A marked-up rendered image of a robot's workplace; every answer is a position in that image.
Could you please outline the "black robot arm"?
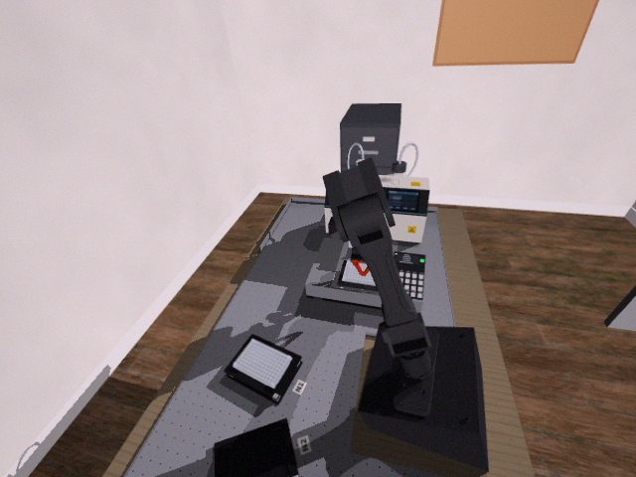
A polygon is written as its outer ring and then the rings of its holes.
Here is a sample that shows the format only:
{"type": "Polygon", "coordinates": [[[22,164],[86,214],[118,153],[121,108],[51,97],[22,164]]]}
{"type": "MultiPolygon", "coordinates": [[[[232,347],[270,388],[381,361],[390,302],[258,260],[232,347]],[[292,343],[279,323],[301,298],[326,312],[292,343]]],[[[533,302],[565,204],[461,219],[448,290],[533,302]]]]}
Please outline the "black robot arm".
{"type": "Polygon", "coordinates": [[[333,215],[329,236],[350,241],[356,248],[382,300],[382,336],[393,358],[399,357],[401,362],[394,406],[396,410],[428,416],[439,333],[425,328],[402,285],[389,229],[396,224],[373,158],[343,172],[324,175],[323,181],[333,215]]]}

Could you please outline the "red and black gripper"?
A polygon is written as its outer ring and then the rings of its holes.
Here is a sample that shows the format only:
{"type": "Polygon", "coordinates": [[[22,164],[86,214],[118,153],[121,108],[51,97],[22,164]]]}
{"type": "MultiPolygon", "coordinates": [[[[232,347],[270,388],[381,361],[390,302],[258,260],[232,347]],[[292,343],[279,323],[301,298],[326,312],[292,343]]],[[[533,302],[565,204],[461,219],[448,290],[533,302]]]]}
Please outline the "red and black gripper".
{"type": "Polygon", "coordinates": [[[355,267],[357,268],[357,270],[359,271],[360,275],[362,276],[366,276],[367,273],[370,271],[369,268],[367,267],[365,271],[362,271],[362,269],[360,268],[358,262],[362,262],[365,263],[365,261],[363,260],[363,258],[357,253],[356,248],[352,248],[352,254],[351,254],[351,262],[355,265],[355,267]]]}

